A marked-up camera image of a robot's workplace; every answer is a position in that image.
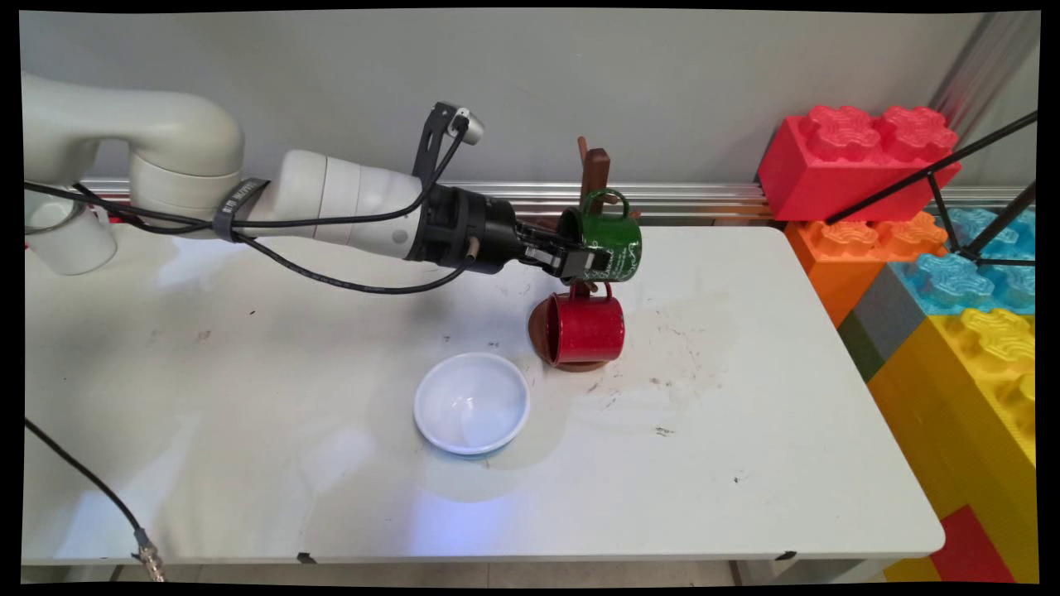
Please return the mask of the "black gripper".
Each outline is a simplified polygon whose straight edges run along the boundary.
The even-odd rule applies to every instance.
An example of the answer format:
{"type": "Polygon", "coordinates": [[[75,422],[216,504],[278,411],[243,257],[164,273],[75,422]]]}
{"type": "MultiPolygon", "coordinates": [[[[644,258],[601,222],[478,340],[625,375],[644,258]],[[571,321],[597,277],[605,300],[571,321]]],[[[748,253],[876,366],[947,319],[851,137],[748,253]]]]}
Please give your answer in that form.
{"type": "Polygon", "coordinates": [[[567,285],[610,275],[612,252],[579,248],[554,229],[518,221],[506,200],[443,185],[434,185],[421,204],[410,260],[455,269],[465,263],[472,238],[479,250],[469,271],[497,274],[515,261],[567,285]]]}

